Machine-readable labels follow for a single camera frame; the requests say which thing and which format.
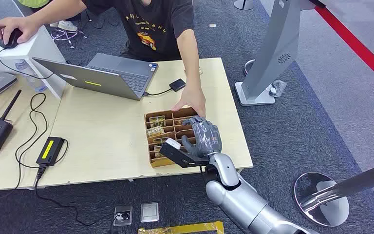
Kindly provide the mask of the person's right hand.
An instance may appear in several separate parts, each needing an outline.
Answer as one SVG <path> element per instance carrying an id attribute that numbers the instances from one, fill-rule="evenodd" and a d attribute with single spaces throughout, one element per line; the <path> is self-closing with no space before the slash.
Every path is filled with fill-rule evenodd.
<path id="1" fill-rule="evenodd" d="M 6 17 L 0 19 L 0 39 L 7 44 L 11 33 L 18 28 L 22 32 L 22 35 L 18 38 L 17 42 L 27 42 L 42 25 L 43 23 L 33 16 Z"/>

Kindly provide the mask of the person's left hand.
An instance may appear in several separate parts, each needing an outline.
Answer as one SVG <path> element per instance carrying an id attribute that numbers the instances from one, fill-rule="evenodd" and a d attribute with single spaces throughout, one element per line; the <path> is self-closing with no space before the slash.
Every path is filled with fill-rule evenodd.
<path id="1" fill-rule="evenodd" d="M 184 106 L 193 108 L 198 116 L 206 117 L 206 98 L 200 86 L 186 86 L 179 102 L 175 104 L 172 111 L 179 111 Z"/>

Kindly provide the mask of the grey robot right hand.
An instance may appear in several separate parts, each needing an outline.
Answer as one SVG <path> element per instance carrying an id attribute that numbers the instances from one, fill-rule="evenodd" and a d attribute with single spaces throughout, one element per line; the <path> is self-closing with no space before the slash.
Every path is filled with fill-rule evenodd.
<path id="1" fill-rule="evenodd" d="M 222 151 L 222 140 L 216 125 L 200 116 L 184 120 L 183 125 L 191 125 L 194 132 L 195 145 L 187 136 L 182 136 L 182 144 L 190 155 L 205 157 Z"/>

